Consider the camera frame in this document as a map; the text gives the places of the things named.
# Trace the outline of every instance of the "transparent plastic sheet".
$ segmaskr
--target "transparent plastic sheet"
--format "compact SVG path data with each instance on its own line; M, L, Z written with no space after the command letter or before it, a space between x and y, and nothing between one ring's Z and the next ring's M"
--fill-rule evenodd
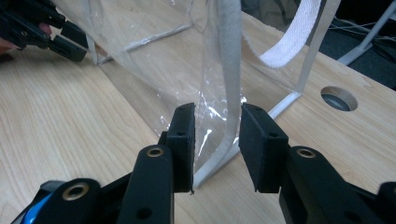
M304 47L270 68L260 54L283 34L241 15L239 0L54 2L94 40L93 60L156 134L177 106L197 104L195 187L238 152L240 104L276 117L300 96L306 55L318 51Z

